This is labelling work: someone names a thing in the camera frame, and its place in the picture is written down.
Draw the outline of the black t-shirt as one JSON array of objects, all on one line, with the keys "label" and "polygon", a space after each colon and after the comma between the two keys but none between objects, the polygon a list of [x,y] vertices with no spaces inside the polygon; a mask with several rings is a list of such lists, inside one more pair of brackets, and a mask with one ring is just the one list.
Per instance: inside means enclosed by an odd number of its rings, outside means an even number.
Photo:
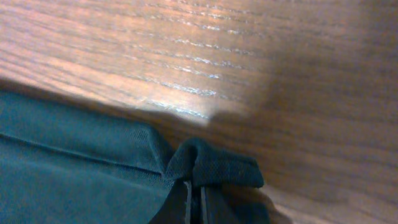
[{"label": "black t-shirt", "polygon": [[[192,185],[190,223],[202,187],[264,184],[254,159],[201,139],[173,149],[148,124],[1,92],[2,223],[149,223],[177,180]],[[222,194],[239,223],[269,223],[263,204]]]}]

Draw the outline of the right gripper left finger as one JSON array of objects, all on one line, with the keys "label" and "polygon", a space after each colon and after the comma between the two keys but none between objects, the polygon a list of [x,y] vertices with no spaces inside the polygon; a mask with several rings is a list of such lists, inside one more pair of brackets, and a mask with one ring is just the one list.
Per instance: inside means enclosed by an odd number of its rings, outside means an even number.
[{"label": "right gripper left finger", "polygon": [[149,224],[190,224],[191,202],[191,182],[177,180]]}]

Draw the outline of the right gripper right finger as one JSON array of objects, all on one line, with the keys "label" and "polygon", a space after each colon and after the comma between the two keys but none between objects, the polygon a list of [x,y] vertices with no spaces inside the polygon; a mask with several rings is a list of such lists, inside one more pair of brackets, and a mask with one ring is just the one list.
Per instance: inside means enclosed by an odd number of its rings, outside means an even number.
[{"label": "right gripper right finger", "polygon": [[200,190],[202,224],[239,224],[219,188],[202,187]]}]

